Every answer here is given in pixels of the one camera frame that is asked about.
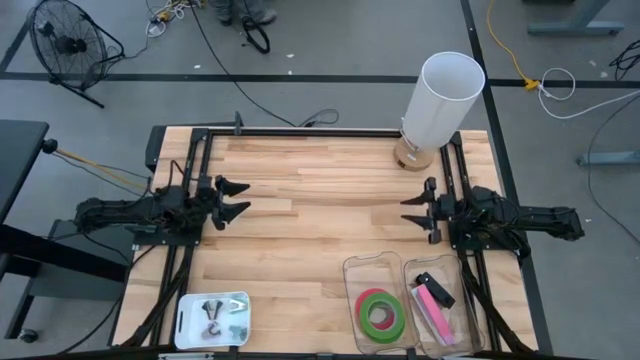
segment concrete floor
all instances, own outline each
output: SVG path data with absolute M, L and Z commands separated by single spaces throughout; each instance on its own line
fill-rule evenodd
M 161 0 L 150 0 L 152 5 Z M 76 0 L 96 22 L 121 40 L 131 55 L 144 43 L 143 0 Z M 459 51 L 472 55 L 460 3 L 444 0 L 275 0 L 280 18 L 266 30 L 273 51 L 261 55 L 242 47 L 233 28 L 213 19 L 211 9 L 199 17 L 221 60 L 232 73 L 283 75 L 415 76 L 431 54 Z M 33 1 L 0 1 L 0 49 L 6 49 L 23 24 Z M 510 59 L 489 37 L 485 13 L 489 0 L 471 8 L 492 79 L 516 79 Z M 617 37 L 539 38 L 526 34 L 534 19 L 569 16 L 569 5 L 531 5 L 497 0 L 493 24 L 518 54 L 523 71 L 539 78 L 545 69 L 564 67 L 578 80 L 613 81 L 606 65 L 637 36 L 640 5 L 611 2 L 603 20 L 625 21 Z M 9 72 L 42 73 L 27 37 Z M 115 74 L 221 74 L 205 47 L 192 15 L 170 24 L 149 42 L 140 57 L 124 61 Z M 626 80 L 640 80 L 640 69 Z M 340 127 L 397 128 L 409 102 L 410 84 L 243 83 L 243 89 L 270 110 L 301 121 L 323 109 L 340 111 Z M 553 89 L 559 93 L 567 89 Z M 531 234 L 533 258 L 554 352 L 589 358 L 636 358 L 640 333 L 640 245 L 600 212 L 586 189 L 586 172 L 575 158 L 587 150 L 594 131 L 619 105 L 560 121 L 546 115 L 534 93 L 520 88 L 492 88 L 515 184 L 523 204 L 576 207 L 587 236 L 566 243 Z M 557 113 L 574 113 L 631 90 L 578 89 L 575 97 L 551 104 Z M 100 163 L 144 173 L 144 148 L 157 124 L 231 120 L 240 111 L 248 125 L 279 125 L 221 82 L 101 82 L 88 93 L 107 106 L 100 110 L 59 87 L 41 81 L 0 80 L 0 118 L 40 120 L 51 125 L 48 137 L 61 147 Z M 635 149 L 640 125 L 634 114 L 640 102 L 620 113 L 600 135 L 595 151 Z M 463 128 L 489 129 L 479 99 Z M 602 203 L 637 234 L 640 196 L 638 167 L 594 168 L 594 190 Z M 56 158 L 40 156 L 12 212 L 10 225 L 47 234 L 55 219 L 68 219 L 75 204 L 92 196 L 131 198 Z M 6 276 L 0 284 L 0 328 L 4 331 L 25 279 Z M 26 345 L 0 340 L 0 357 L 57 352 L 84 336 L 111 307 L 110 302 L 38 298 L 27 318 L 42 338 Z M 111 321 L 81 349 L 106 345 Z

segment electric fan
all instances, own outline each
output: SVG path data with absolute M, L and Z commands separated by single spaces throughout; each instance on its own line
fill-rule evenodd
M 122 44 L 67 0 L 41 0 L 29 12 L 28 21 L 31 44 L 49 73 L 49 82 L 104 108 L 85 90 L 104 79 L 109 66 L 125 57 Z M 120 47 L 118 54 L 108 55 L 102 34 Z

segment wooden tabletop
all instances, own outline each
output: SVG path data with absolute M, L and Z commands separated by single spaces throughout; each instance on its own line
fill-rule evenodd
M 185 162 L 190 133 L 190 127 L 167 128 L 154 187 L 167 185 L 171 160 Z M 499 191 L 487 133 L 461 133 L 471 184 Z M 424 214 L 424 208 L 399 202 L 420 194 L 427 177 L 437 179 L 438 193 L 444 191 L 440 157 L 424 171 L 402 170 L 393 160 L 396 141 L 214 138 L 210 175 L 251 184 L 229 202 L 250 200 L 252 205 L 222 232 L 206 222 L 188 292 L 249 294 L 251 336 L 240 351 L 359 353 L 346 299 L 344 260 L 382 251 L 396 252 L 405 262 L 453 253 L 446 232 L 441 244 L 429 245 L 427 233 L 400 218 Z M 199 168 L 198 161 L 194 168 Z M 173 183 L 180 181 L 174 174 Z M 158 247 L 131 271 L 114 344 L 131 336 L 155 304 L 165 256 L 166 247 Z M 507 251 L 486 251 L 485 258 L 496 308 L 521 340 L 536 348 L 518 261 Z M 172 304 L 169 309 L 161 343 L 168 342 Z M 481 308 L 478 313 L 488 339 Z

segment chair wheel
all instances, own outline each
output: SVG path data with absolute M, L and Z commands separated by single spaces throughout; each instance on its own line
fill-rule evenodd
M 31 344 L 38 340 L 38 333 L 30 329 L 22 329 L 20 330 L 20 335 L 18 335 L 18 340 Z

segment white cylinder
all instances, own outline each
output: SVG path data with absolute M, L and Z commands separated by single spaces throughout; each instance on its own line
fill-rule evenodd
M 484 88 L 485 75 L 472 58 L 457 52 L 432 55 L 422 65 L 404 116 L 404 136 L 418 148 L 438 148 L 458 129 Z

